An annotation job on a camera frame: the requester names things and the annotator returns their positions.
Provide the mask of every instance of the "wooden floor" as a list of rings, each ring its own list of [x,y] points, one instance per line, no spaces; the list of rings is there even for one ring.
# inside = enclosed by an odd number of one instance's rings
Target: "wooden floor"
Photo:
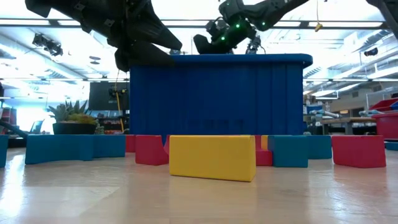
[[[258,167],[245,183],[171,177],[133,154],[25,166],[24,151],[10,149],[0,224],[398,223],[398,152],[387,158],[386,169]]]

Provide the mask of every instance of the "yellow foam block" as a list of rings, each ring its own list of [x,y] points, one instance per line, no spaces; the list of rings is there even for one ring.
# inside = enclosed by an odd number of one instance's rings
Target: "yellow foam block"
[[[268,151],[268,136],[261,136],[261,149]]]
[[[170,174],[250,182],[256,174],[254,136],[171,136]]]

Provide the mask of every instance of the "table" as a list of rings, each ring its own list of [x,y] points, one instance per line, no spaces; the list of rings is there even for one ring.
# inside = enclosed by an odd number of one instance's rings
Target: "table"
[[[345,134],[353,134],[353,123],[367,123],[376,122],[373,118],[336,118],[336,119],[324,119],[321,120],[323,126],[323,134],[329,134],[329,124],[345,124]]]

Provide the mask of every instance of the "teal foam block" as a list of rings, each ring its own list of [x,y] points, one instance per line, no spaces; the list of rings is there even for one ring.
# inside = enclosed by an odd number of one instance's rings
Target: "teal foam block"
[[[93,160],[93,135],[29,135],[25,164],[65,160]]]
[[[6,166],[8,135],[0,135],[0,168]]]
[[[268,136],[273,166],[308,167],[308,143],[306,136]]]
[[[126,136],[94,135],[94,158],[124,157],[126,155]]]
[[[307,136],[309,159],[331,159],[330,136]]]
[[[384,144],[387,150],[398,151],[398,142],[386,142]]]

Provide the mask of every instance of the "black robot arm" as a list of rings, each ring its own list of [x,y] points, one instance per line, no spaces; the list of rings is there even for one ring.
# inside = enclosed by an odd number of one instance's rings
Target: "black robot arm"
[[[243,0],[227,0],[220,4],[219,11],[226,27],[218,26],[220,20],[210,21],[211,42],[202,35],[193,40],[199,54],[227,54],[246,38],[254,40],[256,30],[265,31],[274,26],[286,13],[308,0],[265,0],[255,5],[245,5]],[[367,0],[384,16],[387,25],[398,37],[398,0]]]
[[[169,65],[170,56],[153,44],[180,50],[181,42],[156,16],[151,0],[25,0],[28,10],[47,17],[51,8],[80,22],[85,32],[95,30],[116,47],[116,65]]]

